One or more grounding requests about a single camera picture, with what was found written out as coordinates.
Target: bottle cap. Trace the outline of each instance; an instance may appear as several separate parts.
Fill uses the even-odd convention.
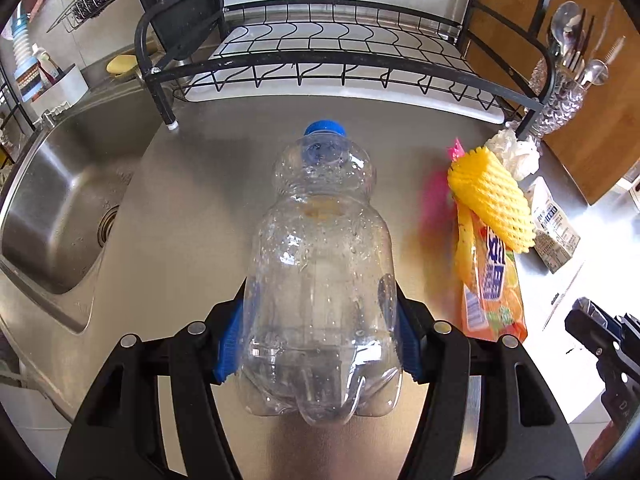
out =
[[[347,136],[347,132],[340,123],[330,121],[329,119],[323,119],[321,121],[311,123],[306,128],[305,135],[311,135],[316,132],[333,132],[334,134],[338,134],[343,137]]]

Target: barcode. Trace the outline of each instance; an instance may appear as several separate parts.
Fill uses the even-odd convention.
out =
[[[466,325],[469,330],[482,330],[489,328],[484,310],[480,306],[480,299],[472,293],[468,286],[464,285],[466,304]]]

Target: sink basin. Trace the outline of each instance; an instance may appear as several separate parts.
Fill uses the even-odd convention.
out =
[[[96,261],[161,124],[137,84],[70,111],[31,149],[2,226],[2,255],[51,294],[74,288]]]

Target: transparent bottle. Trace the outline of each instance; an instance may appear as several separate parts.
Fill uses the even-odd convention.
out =
[[[318,121],[274,165],[238,345],[241,399],[255,415],[311,425],[389,413],[400,392],[396,280],[376,171],[333,121]]]

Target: stainless steel countertop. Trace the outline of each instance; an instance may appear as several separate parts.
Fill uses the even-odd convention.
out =
[[[424,187],[434,171],[448,167],[446,148],[455,137],[469,149],[484,143],[495,126],[408,105],[309,96],[180,104],[176,115],[179,128],[169,132],[160,127],[129,184],[102,256],[84,332],[73,334],[55,322],[0,273],[2,329],[68,416],[77,411],[123,334],[134,332],[142,339],[173,335],[236,293],[246,274],[254,226],[274,202],[273,161],[318,118],[340,121],[377,167],[372,204],[389,226],[396,279],[404,293],[425,302],[436,318],[458,322],[451,265],[455,220],[437,229],[421,227]],[[602,262],[607,272],[637,276],[640,222],[630,198],[607,195],[588,208],[553,155],[545,153],[541,163],[541,174],[556,201],[575,218],[578,232],[585,239],[603,238],[604,233],[616,238],[613,251],[622,257],[610,252]],[[545,332],[540,331],[551,298],[566,288],[576,263],[552,276],[533,253],[518,260],[530,334],[525,346],[569,420],[601,389],[588,352],[559,355],[571,343],[558,330],[563,309],[573,302],[571,294]],[[600,272],[598,265],[593,268]],[[616,282],[618,304],[630,302],[633,286],[633,281]],[[610,307],[610,289],[610,282],[602,287],[600,304],[605,309]],[[577,381],[569,380],[572,374]],[[236,398],[233,379],[214,388],[214,395],[232,452],[248,480],[288,478],[300,471],[310,479],[396,478],[427,390],[406,375],[404,379],[398,406],[390,415],[355,417],[337,430],[311,430],[297,415],[249,415]],[[169,407],[168,382],[162,381],[168,460],[181,470]]]

